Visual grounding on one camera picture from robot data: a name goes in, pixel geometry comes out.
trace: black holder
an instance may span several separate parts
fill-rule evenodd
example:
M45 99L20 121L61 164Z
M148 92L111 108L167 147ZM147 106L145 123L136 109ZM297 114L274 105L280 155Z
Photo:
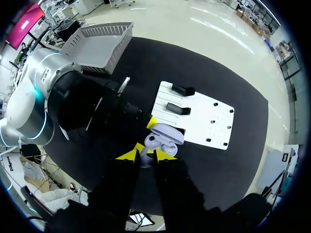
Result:
M182 96L193 96L195 94L194 87L182 87L173 84L172 90Z
M166 109L179 115L190 115L191 113L191 108L181 108L172 103L168 103Z

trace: cardboard box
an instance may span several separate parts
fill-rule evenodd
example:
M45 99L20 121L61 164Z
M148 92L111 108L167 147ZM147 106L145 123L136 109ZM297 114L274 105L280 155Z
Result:
M252 25L252 29L254 29L254 31L258 34L258 35L262 35L262 30L260 29L260 27L258 27L256 24Z
M254 22L253 22L253 21L251 21L250 19L248 19L246 23L247 23L249 26L251 26L251 27L252 27L252 26L253 26L253 24L254 24Z
M248 17L245 15L242 15L242 20L246 22L248 20Z
M240 18L241 18L241 17L242 17L242 15L243 15L243 12L241 12L241 11L236 11L236 14L237 14L237 16L238 16L238 17L240 17Z

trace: monitor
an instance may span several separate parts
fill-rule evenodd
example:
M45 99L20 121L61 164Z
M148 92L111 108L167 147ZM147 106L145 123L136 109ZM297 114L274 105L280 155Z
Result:
M44 12L38 4L34 4L14 26L6 38L6 42L17 50L27 33L39 21L39 19L41 19L42 16L44 16Z

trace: desk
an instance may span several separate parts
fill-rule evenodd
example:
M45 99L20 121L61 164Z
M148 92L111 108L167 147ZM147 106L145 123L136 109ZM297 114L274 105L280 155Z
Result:
M111 79L131 77L124 97L151 113L161 81L193 86L196 91L235 108L228 150L218 150L186 142L178 147L178 157L189 166L194 183L205 196L205 207L225 209L243 198L261 160L268 125L268 101L246 80L225 66L184 48L145 38L133 37ZM96 78L101 84L107 81ZM93 189L105 162L126 152L109 138L91 148L77 131L67 141L55 127L47 154L81 185ZM153 168L141 169L132 208L161 214L161 204Z

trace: metal rod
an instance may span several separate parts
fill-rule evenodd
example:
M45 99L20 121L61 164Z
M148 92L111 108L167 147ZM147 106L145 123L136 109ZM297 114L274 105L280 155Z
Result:
M37 40L37 38L36 38L34 35L32 35L30 32L28 32L28 35L29 35L32 39ZM42 44L41 41L39 41L38 44L41 45L42 47L46 48L46 46L45 46L44 44Z
M117 94L121 94L124 91L130 79L131 79L130 77L126 77L126 79L123 81L123 83L118 88Z

